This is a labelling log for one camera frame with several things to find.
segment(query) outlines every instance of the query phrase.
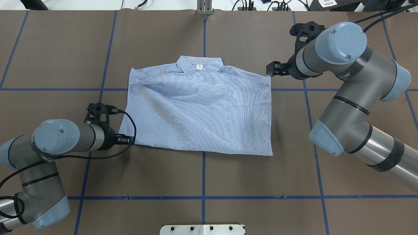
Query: white floor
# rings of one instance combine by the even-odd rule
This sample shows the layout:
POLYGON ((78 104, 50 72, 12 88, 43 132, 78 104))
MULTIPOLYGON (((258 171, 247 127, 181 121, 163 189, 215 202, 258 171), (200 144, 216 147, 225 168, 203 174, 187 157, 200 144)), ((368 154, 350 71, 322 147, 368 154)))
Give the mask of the white floor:
MULTIPOLYGON (((212 7, 219 10, 231 10, 236 0, 212 0, 212 7)), ((135 8, 143 0, 43 0, 49 10, 118 10, 122 8, 135 8)), ((254 7, 257 10, 267 10, 270 3, 263 4, 261 0, 254 1, 254 7)), ((291 0, 289 6, 293 11, 306 11, 305 6, 299 0, 291 0)), ((148 0, 140 10, 184 10, 196 9, 197 0, 148 0)), ((25 10, 25 7, 19 0, 0 0, 0 10, 25 10)), ((418 12, 418 7, 411 9, 412 12, 418 12)))

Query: light blue shirt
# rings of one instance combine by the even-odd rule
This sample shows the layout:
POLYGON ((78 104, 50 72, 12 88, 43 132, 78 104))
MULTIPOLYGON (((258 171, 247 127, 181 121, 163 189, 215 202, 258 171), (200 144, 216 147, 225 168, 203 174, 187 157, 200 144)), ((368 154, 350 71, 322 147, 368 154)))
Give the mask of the light blue shirt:
MULTIPOLYGON (((136 144, 177 150, 271 156, 270 77, 181 56, 131 69, 126 112, 136 144)), ((133 135, 125 116, 119 133, 133 135)))

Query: folded shirt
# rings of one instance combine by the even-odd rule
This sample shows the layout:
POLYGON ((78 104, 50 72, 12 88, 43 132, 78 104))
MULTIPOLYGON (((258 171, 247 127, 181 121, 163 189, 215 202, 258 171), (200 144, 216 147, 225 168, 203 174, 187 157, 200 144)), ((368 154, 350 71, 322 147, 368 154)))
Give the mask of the folded shirt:
MULTIPOLYGON (((176 150, 271 156, 270 77, 181 56, 131 69, 126 112, 135 144, 176 150)), ((125 116, 119 133, 132 136, 125 116)))

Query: white bracket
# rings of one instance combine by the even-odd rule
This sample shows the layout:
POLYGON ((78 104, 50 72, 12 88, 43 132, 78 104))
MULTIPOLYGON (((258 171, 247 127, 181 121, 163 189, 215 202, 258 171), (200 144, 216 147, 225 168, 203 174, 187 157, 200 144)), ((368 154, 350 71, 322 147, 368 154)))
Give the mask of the white bracket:
POLYGON ((212 0, 197 0, 198 15, 212 15, 212 0))
POLYGON ((160 235, 245 235, 245 225, 164 225, 160 235))

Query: robotic arm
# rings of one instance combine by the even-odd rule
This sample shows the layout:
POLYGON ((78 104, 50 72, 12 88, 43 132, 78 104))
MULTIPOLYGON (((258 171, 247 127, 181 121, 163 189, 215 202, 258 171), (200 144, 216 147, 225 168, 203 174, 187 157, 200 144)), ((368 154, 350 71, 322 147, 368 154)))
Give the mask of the robotic arm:
POLYGON ((418 192, 418 151, 366 121, 379 101, 392 101, 405 92, 410 73, 369 47, 362 29, 351 22, 324 29, 311 21, 294 25, 290 34, 297 36, 295 54, 285 64, 267 65, 267 74, 303 80, 331 71, 344 81, 309 139, 334 156, 355 154, 418 192), (300 37, 308 39, 302 42, 300 37))
MULTIPOLYGON (((87 108, 84 123, 65 119, 47 120, 32 135, 18 136, 0 147, 0 162, 17 170, 23 187, 23 191, 14 197, 3 196, 0 200, 0 234, 30 222, 36 228, 43 228, 69 214, 67 196, 55 160, 65 157, 87 158, 64 154, 107 150, 115 144, 128 145, 128 149, 135 137, 116 134, 109 127, 109 115, 118 113, 124 113, 130 118, 114 106, 92 103, 87 108)), ((92 159, 110 158, 119 154, 92 159)))

